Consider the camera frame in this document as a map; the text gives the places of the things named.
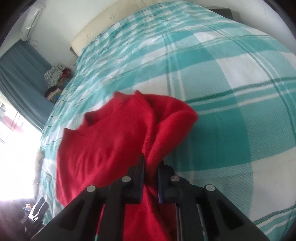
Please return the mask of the red knit sweater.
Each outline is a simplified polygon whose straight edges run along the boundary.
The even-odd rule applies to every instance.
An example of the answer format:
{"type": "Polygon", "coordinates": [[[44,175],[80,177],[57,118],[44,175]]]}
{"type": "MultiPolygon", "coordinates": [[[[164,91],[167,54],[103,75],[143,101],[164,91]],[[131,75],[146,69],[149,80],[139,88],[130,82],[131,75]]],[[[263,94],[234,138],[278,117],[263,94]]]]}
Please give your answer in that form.
{"type": "Polygon", "coordinates": [[[65,129],[57,152],[56,197],[68,205],[87,186],[104,187],[144,155],[144,196],[125,208],[124,240],[176,240],[175,208],[157,195],[157,167],[187,136],[198,116],[163,95],[116,92],[101,109],[65,129]]]}

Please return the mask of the pile of clothes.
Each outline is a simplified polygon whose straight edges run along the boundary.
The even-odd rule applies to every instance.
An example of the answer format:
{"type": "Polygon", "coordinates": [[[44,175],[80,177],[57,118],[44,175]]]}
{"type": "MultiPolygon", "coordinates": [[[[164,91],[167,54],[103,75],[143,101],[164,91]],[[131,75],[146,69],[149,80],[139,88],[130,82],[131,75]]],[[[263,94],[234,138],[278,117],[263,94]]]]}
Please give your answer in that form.
{"type": "Polygon", "coordinates": [[[53,104],[57,102],[71,80],[71,72],[70,68],[57,64],[44,74],[44,81],[48,88],[44,96],[48,101],[53,104]]]}

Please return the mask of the beige patterned pillow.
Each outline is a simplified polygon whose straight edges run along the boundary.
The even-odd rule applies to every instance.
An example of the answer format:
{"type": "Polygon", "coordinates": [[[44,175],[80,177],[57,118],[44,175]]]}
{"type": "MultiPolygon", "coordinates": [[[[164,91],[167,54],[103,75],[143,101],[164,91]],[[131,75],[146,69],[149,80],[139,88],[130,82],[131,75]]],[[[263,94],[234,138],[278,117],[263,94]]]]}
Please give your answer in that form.
{"type": "Polygon", "coordinates": [[[34,178],[34,198],[37,199],[39,192],[39,183],[40,183],[40,175],[41,169],[44,161],[44,151],[38,151],[36,161],[35,161],[35,178],[34,178]]]}

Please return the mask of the teal plaid bed cover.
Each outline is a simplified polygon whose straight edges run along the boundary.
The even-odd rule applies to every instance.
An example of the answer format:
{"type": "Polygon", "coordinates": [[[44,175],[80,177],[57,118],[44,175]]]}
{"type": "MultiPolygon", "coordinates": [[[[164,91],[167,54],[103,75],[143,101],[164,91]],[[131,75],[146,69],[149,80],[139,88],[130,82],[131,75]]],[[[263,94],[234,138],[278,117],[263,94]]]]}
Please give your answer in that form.
{"type": "Polygon", "coordinates": [[[199,119],[168,157],[192,184],[216,186],[270,239],[295,221],[295,55],[273,37],[172,1],[115,23],[82,51],[42,133],[45,223],[62,205],[56,156],[65,128],[115,91],[168,95],[199,119]]]}

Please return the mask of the blue window curtain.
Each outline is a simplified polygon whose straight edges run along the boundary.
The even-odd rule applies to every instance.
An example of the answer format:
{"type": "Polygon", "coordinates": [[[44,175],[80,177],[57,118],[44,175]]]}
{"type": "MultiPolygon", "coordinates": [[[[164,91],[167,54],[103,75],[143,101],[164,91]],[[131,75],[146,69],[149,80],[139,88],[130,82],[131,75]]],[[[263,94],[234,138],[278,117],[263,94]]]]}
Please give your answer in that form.
{"type": "Polygon", "coordinates": [[[54,106],[44,96],[48,90],[44,74],[51,68],[37,50],[22,40],[1,56],[1,93],[39,131],[54,106]]]}

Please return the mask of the dark bedside table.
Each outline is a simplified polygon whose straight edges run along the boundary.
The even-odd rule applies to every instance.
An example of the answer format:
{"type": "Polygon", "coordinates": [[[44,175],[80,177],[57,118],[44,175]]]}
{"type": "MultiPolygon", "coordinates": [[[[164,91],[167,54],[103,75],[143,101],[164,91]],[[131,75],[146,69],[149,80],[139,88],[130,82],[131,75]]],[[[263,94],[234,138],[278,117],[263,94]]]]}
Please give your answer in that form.
{"type": "Polygon", "coordinates": [[[233,20],[232,11],[228,8],[210,8],[209,10],[227,18],[233,20]]]}

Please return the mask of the cream padded headboard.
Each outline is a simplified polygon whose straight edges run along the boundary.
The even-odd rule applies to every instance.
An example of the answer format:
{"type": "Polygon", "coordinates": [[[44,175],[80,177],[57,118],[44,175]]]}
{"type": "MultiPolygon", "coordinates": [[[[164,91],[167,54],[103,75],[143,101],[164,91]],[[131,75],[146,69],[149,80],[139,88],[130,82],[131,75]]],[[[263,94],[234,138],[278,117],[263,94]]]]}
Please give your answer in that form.
{"type": "Polygon", "coordinates": [[[79,57],[82,50],[100,33],[125,17],[148,7],[153,1],[117,1],[91,20],[73,39],[70,50],[79,57]]]}

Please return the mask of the white wall air conditioner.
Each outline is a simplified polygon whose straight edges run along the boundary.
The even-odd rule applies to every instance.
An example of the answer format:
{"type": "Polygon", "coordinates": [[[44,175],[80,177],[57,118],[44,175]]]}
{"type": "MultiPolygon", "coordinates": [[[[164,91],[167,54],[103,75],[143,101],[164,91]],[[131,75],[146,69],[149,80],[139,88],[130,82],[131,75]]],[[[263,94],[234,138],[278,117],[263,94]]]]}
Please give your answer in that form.
{"type": "Polygon", "coordinates": [[[44,8],[45,6],[40,3],[35,3],[30,7],[20,32],[20,39],[22,41],[25,42],[30,39],[44,8]]]}

